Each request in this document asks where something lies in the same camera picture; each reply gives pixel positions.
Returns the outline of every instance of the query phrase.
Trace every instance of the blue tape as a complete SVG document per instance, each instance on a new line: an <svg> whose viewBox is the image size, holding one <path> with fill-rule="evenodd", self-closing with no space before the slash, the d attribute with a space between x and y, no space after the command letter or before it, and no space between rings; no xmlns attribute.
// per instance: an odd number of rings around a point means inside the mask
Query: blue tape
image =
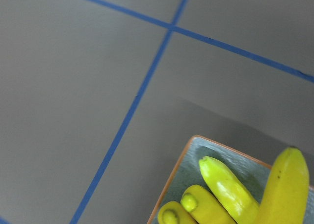
<svg viewBox="0 0 314 224"><path fill-rule="evenodd" d="M251 53L249 51L246 51L246 50L243 50L243 49L240 49L240 48L237 48L235 46L232 46L230 44L226 44L226 43L223 43L221 41L218 41L218 40L215 40L215 39L211 39L211 38L208 38L204 35L201 35L201 34L198 34L198 33L194 33L190 30L187 30L187 29L183 29L183 28L180 28L180 27L173 27L173 31L174 32L177 32L177 33L180 33L180 34L183 34L185 36L188 36L190 38L193 38L193 39L197 39L199 41L202 41L204 43L207 43L207 44L210 44L210 45L213 45L213 46L216 46L216 47L219 47L221 49L224 49L224 50L227 50L227 51L231 51L233 53L236 53L238 55L241 55L241 56L244 56L244 57L247 57L249 59L252 59L254 61L257 61L257 62L260 62L262 64L265 64L265 65L268 65L268 66L271 66L273 68L276 68L278 70L281 70L281 71L284 71L284 72L287 72L291 75L294 75L294 76L297 76L297 77L300 77L302 79L305 79L307 81L310 81L310 82L313 82L314 83L314 76L312 75L308 75L308 74L305 74L301 71L298 71L294 68L291 68L289 66L286 66L284 64L281 64L279 62L276 62L276 61L273 61L273 60L270 60L268 58L265 58L265 57L262 57L262 56L259 56L259 55L256 55L254 53Z"/></svg>
<svg viewBox="0 0 314 224"><path fill-rule="evenodd" d="M96 4L99 4L99 5L102 5L102 6L105 6L105 7L108 7L108 8L111 8L113 10L122 12L124 14L130 15L132 17L136 17L136 18L141 19L143 21L146 21L146 22L149 22L149 23L152 23L152 24L164 27L164 28L169 28L170 27L170 24L167 23L167 22L163 22L163 21L155 19L153 17L146 16L146 15L141 14L139 12L132 11L132 10L130 10L128 8L125 8L125 7L113 4L111 2L107 2L105 0L88 0L88 1L96 3Z"/></svg>
<svg viewBox="0 0 314 224"><path fill-rule="evenodd" d="M4 218L0 217L0 224L10 224L10 223Z"/></svg>
<svg viewBox="0 0 314 224"><path fill-rule="evenodd" d="M179 6L174 18L173 18L171 25L177 24L186 3L187 3L187 0L181 1L180 6ZM108 149L108 151L107 151L107 153L106 153L106 155L105 155L105 157L101 163L101 165L99 166L91 184L89 185L82 201L80 202L74 216L72 217L70 224L77 224L78 223L78 221L79 221L82 213L84 212L90 198L92 197L100 179L102 178L103 174L105 173L105 170L106 170L113 154L115 153L128 125L129 125L129 123L130 123L130 121L131 121L131 119L132 119L132 117L133 117L146 89L147 89L147 86L148 86L150 80L153 77L153 74L154 74L154 72L155 72L155 70L156 70L156 68L157 68L157 66L158 66L158 64L162 58L162 55L164 54L164 52L166 50L166 47L170 41L171 35L172 35L172 30L169 29L167 31L160 47L159 47L159 49L158 49L158 52L157 52L157 54L156 54L156 56L155 56L155 58L151 64L138 92L137 92L137 95L135 96L135 98L132 102L132 105L130 106L130 108L127 112L127 115L125 116L115 138L113 139L113 141L112 141L112 143L111 143L111 145L110 145L110 147L109 147L109 149Z"/></svg>
<svg viewBox="0 0 314 224"><path fill-rule="evenodd" d="M182 35L188 36L188 37L193 38L193 39L197 39L199 41L202 41L204 43L207 43L207 44L219 47L219 48L222 48L224 50L231 51L233 53L239 54L241 56L247 57L247 58L252 59L254 61L257 61L259 63L271 66L271 67L276 68L278 70L284 71L286 73L289 73L291 75L294 75L296 77L300 77L302 79L305 79L307 81L310 81L310 82L314 83L314 76L313 75L305 74L305 73L303 73L303 72L301 72L301 71L299 71L297 69L294 69L292 67L289 67L287 65L281 64L279 62L270 60L268 58L259 56L257 54L251 53L249 51L246 51L246 50L237 48L235 46L223 43L221 41L218 41L218 40L206 37L204 35L195 33L193 31L177 27L177 26L175 26L173 24L169 24L169 23L160 21L160 20L152 18L150 16L146 16L146 15L143 15L141 13L134 12L134 11L132 11L130 9L127 9L127 8L115 5L115 4L107 2L105 0L88 0L88 1L91 1L91 2L94 2L94 3L97 3L97 4L100 4L100 5L109 7L111 9L113 9L113 10L116 10L116 11L128 14L130 16L136 17L136 18L141 19L143 21L146 21L146 22L158 25L160 27L163 27L163 28L166 28L166 29L170 29L170 30L172 30L174 32L180 33Z"/></svg>

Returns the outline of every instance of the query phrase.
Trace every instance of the light blue plate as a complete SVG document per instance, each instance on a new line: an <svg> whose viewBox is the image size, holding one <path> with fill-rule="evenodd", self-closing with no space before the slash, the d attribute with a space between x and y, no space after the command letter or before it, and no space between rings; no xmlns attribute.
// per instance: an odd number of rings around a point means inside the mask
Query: light blue plate
<svg viewBox="0 0 314 224"><path fill-rule="evenodd" d="M199 171L198 161L205 155L224 162L260 202L266 186L270 166L240 151L212 141L194 136L187 143L177 161L152 212L148 224L158 224L159 208L169 201L180 202L186 188L199 184L208 189ZM304 224L314 224L314 190L310 188Z"/></svg>

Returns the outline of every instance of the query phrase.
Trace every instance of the banana bunch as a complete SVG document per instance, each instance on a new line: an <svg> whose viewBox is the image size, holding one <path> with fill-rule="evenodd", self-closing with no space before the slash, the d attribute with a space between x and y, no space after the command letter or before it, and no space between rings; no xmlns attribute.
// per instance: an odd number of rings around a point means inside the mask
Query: banana bunch
<svg viewBox="0 0 314 224"><path fill-rule="evenodd" d="M221 161L204 156L201 175L210 191L188 187L180 203L166 203L159 224L302 224L309 192L309 171L301 151L286 148L276 158L259 204Z"/></svg>

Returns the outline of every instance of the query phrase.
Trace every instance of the green-tipped banana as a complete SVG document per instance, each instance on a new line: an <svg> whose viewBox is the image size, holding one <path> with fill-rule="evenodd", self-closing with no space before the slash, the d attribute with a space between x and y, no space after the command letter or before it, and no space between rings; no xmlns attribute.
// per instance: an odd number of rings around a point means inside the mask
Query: green-tipped banana
<svg viewBox="0 0 314 224"><path fill-rule="evenodd" d="M230 216L238 224L253 224L259 203L234 173L224 163L209 156L200 159L199 165L205 183Z"/></svg>
<svg viewBox="0 0 314 224"><path fill-rule="evenodd" d="M285 149L271 168L255 224L302 224L309 171L301 151Z"/></svg>
<svg viewBox="0 0 314 224"><path fill-rule="evenodd" d="M199 224L236 224L219 201L200 185L187 188L181 204Z"/></svg>
<svg viewBox="0 0 314 224"><path fill-rule="evenodd" d="M170 201L161 207L157 218L159 224L197 224L176 201Z"/></svg>

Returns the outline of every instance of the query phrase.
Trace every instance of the banana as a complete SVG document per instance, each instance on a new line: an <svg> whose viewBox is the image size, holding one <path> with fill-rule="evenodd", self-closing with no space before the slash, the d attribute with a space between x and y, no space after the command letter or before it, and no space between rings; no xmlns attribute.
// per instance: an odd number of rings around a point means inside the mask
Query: banana
<svg viewBox="0 0 314 224"><path fill-rule="evenodd" d="M309 170L298 148L276 158L255 224L302 224L309 193Z"/></svg>
<svg viewBox="0 0 314 224"><path fill-rule="evenodd" d="M170 201L158 212L159 224L197 224L188 212L176 201Z"/></svg>
<svg viewBox="0 0 314 224"><path fill-rule="evenodd" d="M221 161L205 156L199 160L205 183L238 224L253 224L259 203Z"/></svg>
<svg viewBox="0 0 314 224"><path fill-rule="evenodd" d="M236 224L219 201L200 185L188 187L181 204L199 224Z"/></svg>

